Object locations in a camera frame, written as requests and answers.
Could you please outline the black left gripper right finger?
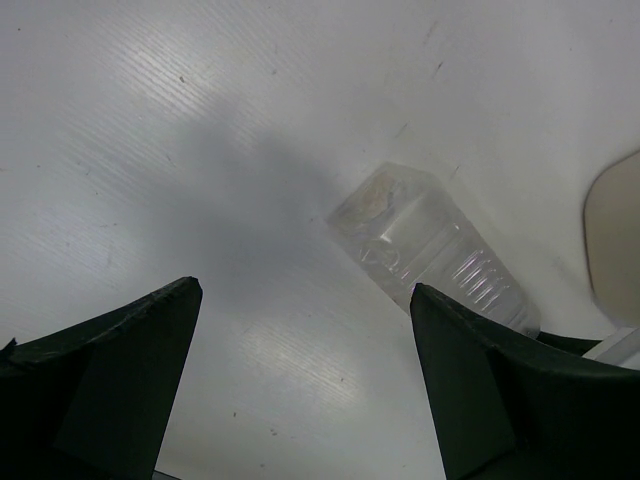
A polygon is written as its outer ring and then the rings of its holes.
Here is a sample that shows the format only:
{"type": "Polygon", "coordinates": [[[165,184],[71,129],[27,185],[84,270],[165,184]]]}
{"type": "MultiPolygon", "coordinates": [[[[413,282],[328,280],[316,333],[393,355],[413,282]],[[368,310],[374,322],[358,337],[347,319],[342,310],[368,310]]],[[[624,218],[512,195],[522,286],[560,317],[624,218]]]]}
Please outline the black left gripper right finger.
{"type": "Polygon", "coordinates": [[[639,375],[417,285],[410,313],[449,479],[635,479],[639,375]]]}

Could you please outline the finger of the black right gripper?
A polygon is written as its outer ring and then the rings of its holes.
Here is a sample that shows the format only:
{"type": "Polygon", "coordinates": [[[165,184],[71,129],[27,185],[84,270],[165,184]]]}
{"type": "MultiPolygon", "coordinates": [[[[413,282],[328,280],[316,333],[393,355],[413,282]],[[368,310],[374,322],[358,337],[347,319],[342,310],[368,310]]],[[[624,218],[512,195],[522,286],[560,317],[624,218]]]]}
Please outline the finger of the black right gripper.
{"type": "Polygon", "coordinates": [[[545,345],[573,355],[584,355],[600,343],[600,340],[565,337],[548,332],[540,332],[537,340],[545,345]]]}

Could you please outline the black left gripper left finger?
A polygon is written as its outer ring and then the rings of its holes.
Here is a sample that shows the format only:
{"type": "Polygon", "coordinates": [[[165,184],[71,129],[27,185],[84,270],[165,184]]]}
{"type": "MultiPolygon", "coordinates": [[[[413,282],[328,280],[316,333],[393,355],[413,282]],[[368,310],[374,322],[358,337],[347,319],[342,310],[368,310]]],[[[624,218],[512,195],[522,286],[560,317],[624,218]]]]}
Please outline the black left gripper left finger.
{"type": "Polygon", "coordinates": [[[1,350],[4,479],[150,479],[199,316],[183,277],[1,350]]]}

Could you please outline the square clear juice bottle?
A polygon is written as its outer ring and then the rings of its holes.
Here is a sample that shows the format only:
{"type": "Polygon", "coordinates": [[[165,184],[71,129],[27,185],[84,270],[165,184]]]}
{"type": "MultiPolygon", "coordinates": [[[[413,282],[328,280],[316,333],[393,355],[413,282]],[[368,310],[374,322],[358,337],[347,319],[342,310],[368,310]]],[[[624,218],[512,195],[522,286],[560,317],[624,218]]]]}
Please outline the square clear juice bottle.
{"type": "Polygon", "coordinates": [[[431,174],[384,163],[328,217],[345,252],[403,310],[417,284],[535,338],[540,314],[431,174]]]}

